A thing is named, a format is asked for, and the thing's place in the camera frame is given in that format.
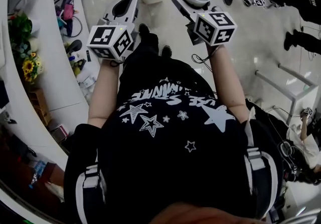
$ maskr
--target sunflower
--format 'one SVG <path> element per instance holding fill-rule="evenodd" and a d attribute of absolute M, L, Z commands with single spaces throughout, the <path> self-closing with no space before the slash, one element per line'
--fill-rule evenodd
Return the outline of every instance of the sunflower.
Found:
<path fill-rule="evenodd" d="M 31 82 L 32 81 L 32 76 L 31 73 L 25 73 L 25 81 L 27 82 Z"/>
<path fill-rule="evenodd" d="M 31 60 L 25 60 L 22 69 L 24 70 L 24 73 L 32 72 L 34 63 Z"/>

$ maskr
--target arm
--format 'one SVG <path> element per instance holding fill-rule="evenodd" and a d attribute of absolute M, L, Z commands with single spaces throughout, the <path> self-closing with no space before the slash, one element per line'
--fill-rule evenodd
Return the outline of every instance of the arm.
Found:
<path fill-rule="evenodd" d="M 103 60 L 89 106 L 88 124 L 101 128 L 116 108 L 119 67 Z"/>
<path fill-rule="evenodd" d="M 213 47 L 208 46 L 208 52 L 212 51 Z M 219 99 L 240 123 L 247 121 L 249 110 L 246 107 L 244 92 L 225 46 L 216 50 L 210 62 Z"/>
<path fill-rule="evenodd" d="M 303 117 L 302 117 L 301 135 L 300 135 L 300 138 L 301 138 L 302 142 L 307 138 L 307 135 L 306 135 L 306 123 L 307 123 L 307 115 L 303 115 Z"/>

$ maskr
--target glossy floor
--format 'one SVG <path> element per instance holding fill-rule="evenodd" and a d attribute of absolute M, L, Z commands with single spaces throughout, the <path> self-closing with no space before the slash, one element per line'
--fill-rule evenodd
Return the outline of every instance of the glossy floor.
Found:
<path fill-rule="evenodd" d="M 106 5 L 111 1 L 83 0 L 89 27 L 97 23 Z M 230 7 L 226 7 L 222 0 L 211 0 L 211 5 L 217 5 L 222 10 L 228 11 L 238 24 L 233 41 L 226 47 L 245 94 L 251 95 L 254 99 L 262 98 L 264 101 L 262 106 L 265 109 L 276 105 L 289 110 L 290 101 L 255 76 L 256 70 L 262 71 L 278 84 L 286 86 L 294 94 L 301 92 L 304 84 L 278 69 L 278 63 L 292 68 L 317 84 L 321 82 L 319 78 L 320 55 L 312 58 L 306 50 L 300 47 L 292 47 L 288 52 L 283 48 L 285 32 L 300 27 L 297 9 L 290 7 L 269 10 L 259 7 L 247 8 L 242 0 L 234 0 Z M 178 12 L 171 0 L 164 0 L 154 5 L 139 3 L 137 26 L 140 23 L 146 23 L 151 31 L 158 35 L 160 47 L 170 45 L 173 58 L 190 64 L 215 89 L 211 72 L 203 64 L 196 64 L 191 60 L 191 55 L 194 53 L 202 58 L 206 56 L 205 44 L 192 45 L 185 27 L 188 21 Z M 302 25 L 319 29 L 319 26 L 303 21 Z M 318 37 L 318 31 L 306 28 L 305 32 Z"/>

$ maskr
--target star print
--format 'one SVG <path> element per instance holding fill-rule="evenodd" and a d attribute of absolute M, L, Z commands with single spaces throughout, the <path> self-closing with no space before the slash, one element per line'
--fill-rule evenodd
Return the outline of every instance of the star print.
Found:
<path fill-rule="evenodd" d="M 204 124 L 209 125 L 214 123 L 222 133 L 225 132 L 226 121 L 235 120 L 234 116 L 226 112 L 225 105 L 221 105 L 217 109 L 209 108 L 205 105 L 202 105 L 202 108 L 210 117 L 207 121 L 205 121 Z"/>
<path fill-rule="evenodd" d="M 157 115 L 151 118 L 148 118 L 144 115 L 140 115 L 140 117 L 144 121 L 144 125 L 142 125 L 139 131 L 148 130 L 153 138 L 155 137 L 156 129 L 164 127 L 157 121 Z"/>
<path fill-rule="evenodd" d="M 193 150 L 196 150 L 195 142 L 187 141 L 187 145 L 185 146 L 185 148 L 189 150 L 189 153 Z"/>
<path fill-rule="evenodd" d="M 121 107 L 119 107 L 118 109 L 117 109 L 117 111 L 121 111 L 122 109 L 125 109 L 126 107 L 125 106 L 121 106 Z"/>
<path fill-rule="evenodd" d="M 168 116 L 163 117 L 163 122 L 169 122 L 170 118 Z"/>
<path fill-rule="evenodd" d="M 161 83 L 162 81 L 167 81 L 167 82 L 169 82 L 169 79 L 168 79 L 168 77 L 166 77 L 165 79 L 161 79 L 161 80 L 160 80 L 160 83 Z"/>
<path fill-rule="evenodd" d="M 130 119 L 131 119 L 131 123 L 134 124 L 138 114 L 147 114 L 148 112 L 144 109 L 142 109 L 143 104 L 140 104 L 138 106 L 129 106 L 129 110 L 124 112 L 122 115 L 120 115 L 120 117 L 125 116 L 127 114 L 130 114 Z"/>
<path fill-rule="evenodd" d="M 185 119 L 189 118 L 187 116 L 187 112 L 186 111 L 181 111 L 181 110 L 180 110 L 180 114 L 178 114 L 177 117 L 182 118 L 182 121 L 184 121 Z"/>

